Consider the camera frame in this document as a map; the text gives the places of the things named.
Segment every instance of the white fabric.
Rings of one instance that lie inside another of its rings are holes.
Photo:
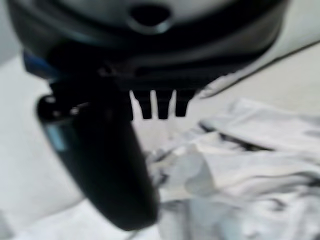
[[[320,153],[320,115],[298,114],[240,99],[201,123],[264,149]]]
[[[209,133],[153,153],[164,239],[319,239],[320,142],[306,134],[318,119],[242,99],[200,122]]]
[[[257,61],[210,83],[199,95],[210,97],[272,61],[320,41],[320,1],[291,0],[279,39]]]

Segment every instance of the blue accent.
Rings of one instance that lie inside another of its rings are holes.
[[[46,60],[27,52],[23,52],[23,60],[26,71],[40,78],[56,80],[62,75],[60,71],[52,67]]]

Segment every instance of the crumpled white cloth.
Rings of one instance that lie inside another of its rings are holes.
[[[155,152],[164,239],[318,240],[317,119],[242,99]]]
[[[200,124],[265,149],[320,153],[320,115],[298,114],[243,98]]]

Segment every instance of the white surface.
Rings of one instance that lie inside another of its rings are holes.
[[[117,229],[84,200],[75,207],[44,218],[14,240],[126,240],[133,233]],[[159,240],[157,228],[151,227],[134,240]]]
[[[213,81],[200,95],[202,97],[213,96],[266,64],[320,41],[319,9],[319,0],[290,0],[286,18],[276,43],[251,65]]]
[[[0,210],[14,231],[78,203],[83,197],[61,166],[35,117],[44,81],[19,58],[0,71]]]

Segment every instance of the hole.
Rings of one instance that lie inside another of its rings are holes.
[[[165,6],[142,4],[132,7],[130,16],[143,26],[154,27],[168,20],[171,12]]]

